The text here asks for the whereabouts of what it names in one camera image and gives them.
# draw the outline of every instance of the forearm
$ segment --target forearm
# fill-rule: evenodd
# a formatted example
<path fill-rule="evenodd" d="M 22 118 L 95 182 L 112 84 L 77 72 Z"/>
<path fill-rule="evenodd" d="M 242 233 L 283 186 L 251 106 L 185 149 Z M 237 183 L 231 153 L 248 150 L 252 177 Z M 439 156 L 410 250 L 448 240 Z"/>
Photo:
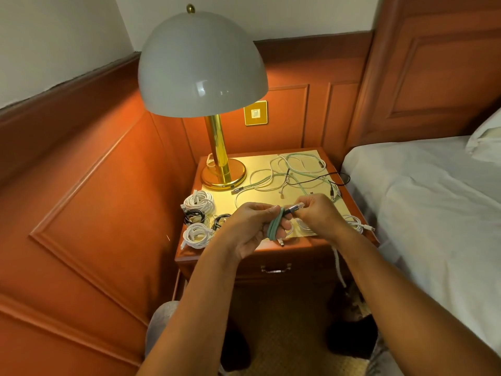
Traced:
<path fill-rule="evenodd" d="M 501 374 L 501 360 L 354 230 L 333 239 L 405 374 Z"/>
<path fill-rule="evenodd" d="M 217 236 L 204 250 L 179 306 L 138 375 L 216 374 L 238 259 Z"/>

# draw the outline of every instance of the hand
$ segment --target hand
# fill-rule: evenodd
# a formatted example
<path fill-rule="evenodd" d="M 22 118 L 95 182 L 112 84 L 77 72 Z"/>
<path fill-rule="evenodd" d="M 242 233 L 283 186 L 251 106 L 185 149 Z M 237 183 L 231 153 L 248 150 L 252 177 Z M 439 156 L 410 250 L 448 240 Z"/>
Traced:
<path fill-rule="evenodd" d="M 280 212 L 280 206 L 266 203 L 244 203 L 231 215 L 217 231 L 215 239 L 235 249 L 239 260 L 250 255 L 266 237 L 270 221 Z M 282 218 L 277 230 L 277 239 L 285 238 L 285 231 L 292 228 L 291 214 Z"/>
<path fill-rule="evenodd" d="M 299 202 L 303 202 L 305 206 L 296 210 L 294 216 L 304 221 L 324 239 L 333 242 L 340 231 L 350 228 L 328 196 L 324 194 L 300 196 L 296 203 Z"/>

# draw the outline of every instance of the lamp shade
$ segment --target lamp shade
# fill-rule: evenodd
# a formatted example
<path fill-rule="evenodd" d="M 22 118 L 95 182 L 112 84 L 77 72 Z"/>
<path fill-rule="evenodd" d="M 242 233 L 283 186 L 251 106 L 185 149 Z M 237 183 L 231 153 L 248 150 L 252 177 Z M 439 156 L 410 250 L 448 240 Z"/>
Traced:
<path fill-rule="evenodd" d="M 247 33 L 209 12 L 161 23 L 139 60 L 146 108 L 171 117 L 209 116 L 246 107 L 268 91 L 263 60 Z"/>

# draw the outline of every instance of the light switch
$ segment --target light switch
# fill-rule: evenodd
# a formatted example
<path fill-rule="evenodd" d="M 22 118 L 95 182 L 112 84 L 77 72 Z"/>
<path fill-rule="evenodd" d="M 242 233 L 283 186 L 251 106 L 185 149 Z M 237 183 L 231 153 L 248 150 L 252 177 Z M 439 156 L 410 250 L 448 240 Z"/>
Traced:
<path fill-rule="evenodd" d="M 268 123 L 268 102 L 259 100 L 243 109 L 246 125 L 262 125 Z"/>

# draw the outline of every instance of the white wall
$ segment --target white wall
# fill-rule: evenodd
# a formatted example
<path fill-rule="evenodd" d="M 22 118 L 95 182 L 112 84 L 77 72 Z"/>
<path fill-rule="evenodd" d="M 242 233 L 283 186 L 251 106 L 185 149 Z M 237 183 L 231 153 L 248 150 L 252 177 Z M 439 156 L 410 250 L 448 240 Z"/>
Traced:
<path fill-rule="evenodd" d="M 379 0 L 117 0 L 136 51 L 163 20 L 196 10 L 222 14 L 254 40 L 372 29 Z"/>
<path fill-rule="evenodd" d="M 0 0 L 0 108 L 132 52 L 115 0 Z"/>

